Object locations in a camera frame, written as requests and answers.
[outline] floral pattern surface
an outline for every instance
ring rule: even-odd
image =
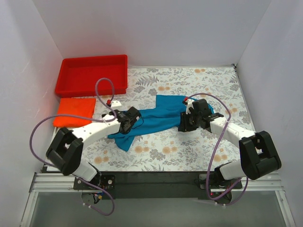
[[[185,95],[204,92],[219,97],[232,112],[231,122],[252,130],[240,85],[230,68],[130,68],[125,95],[116,95],[122,110],[155,107],[156,95]],[[110,96],[103,96],[107,101]],[[215,112],[228,116],[224,107],[205,95]],[[101,118],[105,107],[97,101],[94,117]],[[101,138],[83,151],[83,158],[101,171],[205,171],[218,136],[206,130],[180,133],[177,127],[135,137],[128,152],[113,139]],[[240,158],[239,149],[223,140],[212,169]]]

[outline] orange cloth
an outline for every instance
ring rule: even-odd
[[[92,118],[95,111],[95,98],[62,98],[60,100],[58,114],[73,114],[81,117]],[[56,117],[54,127],[77,128],[90,124],[91,121],[74,117]]]

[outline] white wall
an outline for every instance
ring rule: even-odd
[[[53,114],[62,56],[31,0],[0,1],[0,226],[19,226],[29,187],[41,163],[29,151],[35,124]],[[34,147],[45,156],[51,122]]]
[[[270,0],[33,0],[62,56],[129,65],[237,63]]]
[[[303,1],[273,0],[238,64],[256,129],[270,132],[297,226],[303,226]]]

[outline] blue towel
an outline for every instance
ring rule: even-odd
[[[151,134],[158,131],[170,129],[180,125],[180,113],[186,111],[182,103],[185,96],[156,96],[156,108],[140,110],[142,118],[137,121],[128,134],[121,133],[109,135],[109,139],[115,139],[116,145],[128,151],[135,136]]]

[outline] red tray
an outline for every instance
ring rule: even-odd
[[[127,55],[68,58],[62,61],[55,94],[61,98],[95,96],[98,79],[109,78],[115,94],[125,94],[127,89]],[[99,83],[100,95],[111,95],[108,81]]]

